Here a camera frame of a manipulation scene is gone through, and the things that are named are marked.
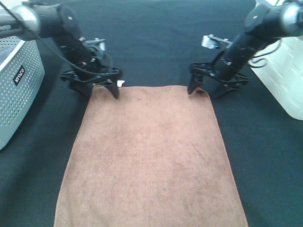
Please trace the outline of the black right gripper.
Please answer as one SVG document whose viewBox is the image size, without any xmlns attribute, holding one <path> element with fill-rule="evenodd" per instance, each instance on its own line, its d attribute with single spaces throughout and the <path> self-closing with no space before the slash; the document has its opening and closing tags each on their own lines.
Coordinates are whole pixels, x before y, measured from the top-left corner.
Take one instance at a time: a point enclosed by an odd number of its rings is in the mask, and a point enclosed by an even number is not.
<svg viewBox="0 0 303 227">
<path fill-rule="evenodd" d="M 209 77 L 221 85 L 213 92 L 213 98 L 218 99 L 228 93 L 239 90 L 240 84 L 247 84 L 248 78 L 240 70 L 248 61 L 243 43 L 232 43 L 229 48 L 224 48 L 211 62 L 192 63 L 189 71 L 191 79 L 187 93 L 192 94 L 196 88 L 204 84 L 204 77 Z"/>
</svg>

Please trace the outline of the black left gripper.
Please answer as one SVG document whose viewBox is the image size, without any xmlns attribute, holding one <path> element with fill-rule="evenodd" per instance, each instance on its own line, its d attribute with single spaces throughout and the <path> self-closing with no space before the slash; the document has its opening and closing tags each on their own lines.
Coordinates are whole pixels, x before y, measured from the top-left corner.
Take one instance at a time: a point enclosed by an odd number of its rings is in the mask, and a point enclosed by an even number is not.
<svg viewBox="0 0 303 227">
<path fill-rule="evenodd" d="M 69 88 L 90 99 L 92 85 L 107 86 L 115 99 L 119 98 L 117 81 L 122 70 L 113 66 L 111 58 L 95 48 L 84 46 L 85 39 L 60 40 L 62 59 L 70 66 L 70 70 L 61 74 L 63 81 L 69 82 Z"/>
</svg>

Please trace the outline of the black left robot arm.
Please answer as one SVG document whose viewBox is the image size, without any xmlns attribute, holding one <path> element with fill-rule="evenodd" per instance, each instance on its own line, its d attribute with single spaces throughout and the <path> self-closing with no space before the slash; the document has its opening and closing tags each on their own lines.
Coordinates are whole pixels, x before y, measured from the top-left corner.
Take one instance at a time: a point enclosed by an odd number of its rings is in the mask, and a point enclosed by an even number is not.
<svg viewBox="0 0 303 227">
<path fill-rule="evenodd" d="M 69 88 L 90 98 L 93 86 L 105 87 L 115 99 L 119 98 L 117 82 L 122 76 L 119 68 L 105 52 L 105 39 L 86 40 L 80 30 L 74 11 L 66 5 L 48 5 L 39 0 L 24 1 L 0 16 L 0 36 L 16 36 L 23 41 L 51 38 L 61 51 L 57 56 L 70 65 L 61 73 L 61 80 Z"/>
</svg>

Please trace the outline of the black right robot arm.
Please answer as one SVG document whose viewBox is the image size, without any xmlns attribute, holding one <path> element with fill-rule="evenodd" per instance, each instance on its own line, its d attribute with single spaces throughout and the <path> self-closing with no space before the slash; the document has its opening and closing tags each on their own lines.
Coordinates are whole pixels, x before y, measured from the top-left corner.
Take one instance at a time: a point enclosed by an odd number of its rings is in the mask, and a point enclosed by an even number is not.
<svg viewBox="0 0 303 227">
<path fill-rule="evenodd" d="M 212 62 L 193 63 L 187 92 L 204 83 L 204 77 L 219 82 L 214 97 L 221 97 L 246 85 L 248 78 L 240 71 L 255 54 L 276 41 L 303 34 L 303 4 L 289 0 L 279 6 L 260 4 L 245 18 L 243 30 L 215 57 Z"/>
</svg>

